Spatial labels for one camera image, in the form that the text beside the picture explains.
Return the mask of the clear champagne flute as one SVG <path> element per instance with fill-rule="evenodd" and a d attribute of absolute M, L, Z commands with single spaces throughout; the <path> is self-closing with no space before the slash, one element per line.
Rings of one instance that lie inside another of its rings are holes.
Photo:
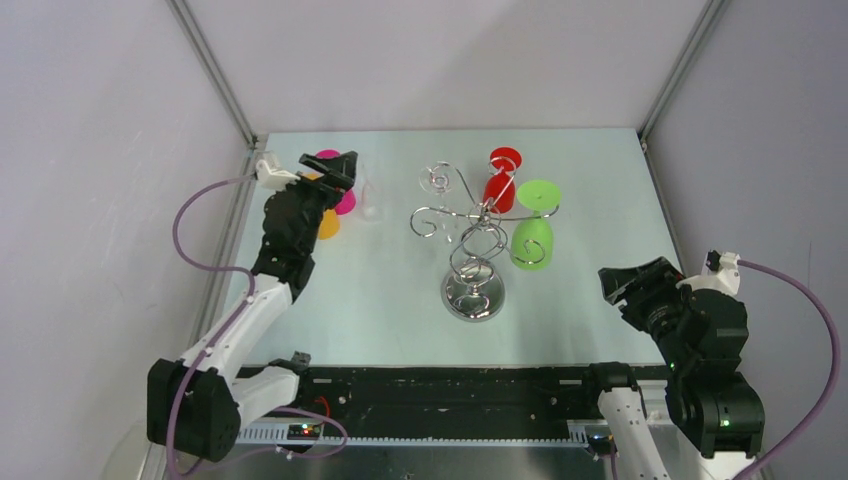
<path fill-rule="evenodd" d="M 373 161 L 366 156 L 361 156 L 359 159 L 359 178 L 361 180 L 360 213 L 368 222 L 381 222 L 384 213 L 380 175 Z"/>

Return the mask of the orange wine glass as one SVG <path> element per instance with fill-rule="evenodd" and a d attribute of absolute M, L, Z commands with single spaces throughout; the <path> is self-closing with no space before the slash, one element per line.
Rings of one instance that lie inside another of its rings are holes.
<path fill-rule="evenodd" d="M 334 237 L 340 230 L 340 221 L 334 208 L 324 211 L 322 221 L 318 230 L 319 240 L 328 240 Z"/>

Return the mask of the clear wine glass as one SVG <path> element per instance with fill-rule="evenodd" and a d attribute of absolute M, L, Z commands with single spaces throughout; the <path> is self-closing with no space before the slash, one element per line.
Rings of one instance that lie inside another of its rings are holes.
<path fill-rule="evenodd" d="M 451 215 L 453 209 L 447 203 L 448 194 L 452 189 L 449 168 L 442 163 L 422 168 L 419 184 L 423 190 L 438 199 L 435 211 L 427 212 L 429 221 L 438 229 L 447 244 L 454 244 L 457 240 L 459 224 L 458 219 Z"/>

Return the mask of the green wine glass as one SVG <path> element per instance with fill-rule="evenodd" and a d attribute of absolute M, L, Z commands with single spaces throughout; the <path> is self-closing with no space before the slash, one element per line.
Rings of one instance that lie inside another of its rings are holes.
<path fill-rule="evenodd" d="M 519 269 L 540 270 L 551 263 L 554 233 L 549 218 L 557 212 L 561 197 L 559 187 L 548 180 L 530 180 L 518 188 L 516 199 L 530 213 L 512 235 L 510 256 Z"/>

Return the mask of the red wine glass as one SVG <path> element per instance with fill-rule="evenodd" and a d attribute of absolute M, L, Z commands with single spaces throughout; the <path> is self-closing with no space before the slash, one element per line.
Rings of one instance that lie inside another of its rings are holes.
<path fill-rule="evenodd" d="M 483 201 L 492 212 L 506 214 L 513 208 L 516 196 L 514 175 L 521 164 L 522 156 L 513 147 L 497 147 L 490 153 L 490 177 L 484 188 Z"/>

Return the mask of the chrome wine glass rack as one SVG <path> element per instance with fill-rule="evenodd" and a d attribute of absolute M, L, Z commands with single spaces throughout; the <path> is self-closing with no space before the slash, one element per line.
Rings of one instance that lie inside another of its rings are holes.
<path fill-rule="evenodd" d="M 504 255 L 509 258 L 513 232 L 521 219 L 530 213 L 516 199 L 506 214 L 491 211 L 481 197 L 475 197 L 462 171 L 447 163 L 452 181 L 457 179 L 471 201 L 470 209 L 463 213 L 453 209 L 451 215 L 458 219 L 457 240 L 451 245 L 449 269 L 440 286 L 440 298 L 445 308 L 455 317 L 479 323 L 492 319 L 505 305 L 506 287 L 494 260 Z M 412 232 L 421 238 L 441 234 L 429 221 L 428 211 L 435 207 L 423 206 L 409 217 Z"/>

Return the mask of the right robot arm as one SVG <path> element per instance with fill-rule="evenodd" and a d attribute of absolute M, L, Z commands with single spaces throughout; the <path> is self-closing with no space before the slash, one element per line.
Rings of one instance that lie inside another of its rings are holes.
<path fill-rule="evenodd" d="M 736 253 L 711 251 L 704 271 L 691 277 L 664 257 L 598 272 L 604 300 L 656 345 L 668 368 L 669 417 L 705 459 L 727 452 L 751 459 L 762 447 L 763 402 L 738 370 L 749 338 L 748 313 L 736 298 L 739 261 Z M 607 421 L 616 447 L 630 454 L 636 476 L 666 478 L 648 437 L 634 369 L 622 362 L 592 363 L 582 380 L 583 408 Z"/>

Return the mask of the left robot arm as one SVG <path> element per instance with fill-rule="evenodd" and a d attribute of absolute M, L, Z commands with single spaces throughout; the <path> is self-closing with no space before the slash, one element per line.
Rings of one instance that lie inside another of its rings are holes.
<path fill-rule="evenodd" d="M 239 372 L 262 336 L 305 290 L 315 267 L 313 252 L 324 215 L 351 191 L 358 153 L 322 158 L 304 154 L 298 162 L 316 172 L 285 169 L 263 153 L 247 180 L 269 190 L 263 205 L 260 244 L 251 268 L 237 268 L 247 285 L 235 305 L 176 360 L 159 359 L 147 376 L 146 435 L 197 459 L 218 462 L 238 434 L 282 407 L 304 416 L 316 403 L 315 388 L 282 364 L 242 378 Z"/>

